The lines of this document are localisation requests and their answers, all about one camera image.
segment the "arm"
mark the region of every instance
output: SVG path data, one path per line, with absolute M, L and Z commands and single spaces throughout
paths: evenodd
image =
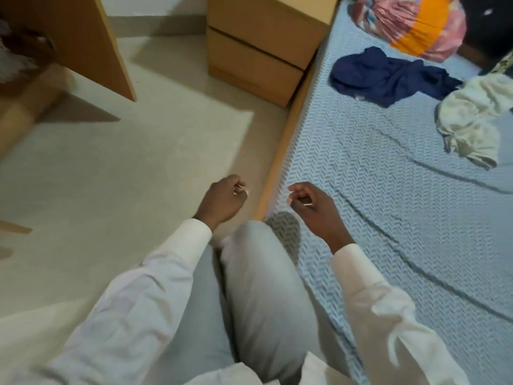
M 239 184 L 244 183 L 238 176 L 213 184 L 194 219 L 183 222 L 139 267 L 111 282 L 59 356 L 13 383 L 141 383 L 176 333 L 212 231 L 246 201 Z
M 291 207 L 334 254 L 356 347 L 373 385 L 468 385 L 463 370 L 435 331 L 415 320 L 415 304 L 391 286 L 357 246 L 333 200 L 310 183 L 289 189 Z M 309 197 L 311 206 L 298 199 Z

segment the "hand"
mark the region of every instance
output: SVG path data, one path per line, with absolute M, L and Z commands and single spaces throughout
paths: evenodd
M 298 182 L 288 187 L 292 193 L 287 198 L 294 212 L 305 222 L 306 226 L 319 238 L 323 239 L 335 254 L 342 247 L 355 241 L 347 232 L 333 199 L 310 182 Z M 308 198 L 305 206 L 300 200 Z
M 234 217 L 244 205 L 248 198 L 242 188 L 245 186 L 243 179 L 235 174 L 214 182 L 193 218 L 202 221 L 214 232 L 219 224 Z

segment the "light blue bedsheet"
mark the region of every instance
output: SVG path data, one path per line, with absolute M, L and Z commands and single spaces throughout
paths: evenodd
M 513 115 L 498 168 L 444 151 L 435 99 L 417 93 L 388 109 L 338 94 L 329 73 L 340 57 L 375 45 L 413 59 L 357 28 L 342 2 L 289 146 L 268 211 L 340 335 L 351 375 L 368 382 L 344 317 L 327 246 L 287 213 L 286 189 L 311 181 L 332 196 L 350 233 L 392 284 L 414 299 L 421 323 L 447 343 L 471 383 L 513 378 Z M 453 56 L 443 67 L 465 80 L 479 69 Z

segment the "white wall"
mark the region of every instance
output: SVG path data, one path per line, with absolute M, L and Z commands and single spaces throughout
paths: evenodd
M 102 0 L 109 16 L 206 15 L 207 0 Z

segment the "navy blue cloth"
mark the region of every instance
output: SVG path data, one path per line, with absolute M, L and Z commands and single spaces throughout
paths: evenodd
M 363 96 L 385 108 L 415 92 L 443 100 L 462 83 L 442 68 L 427 66 L 420 59 L 390 58 L 377 47 L 337 60 L 330 79 L 339 93 Z

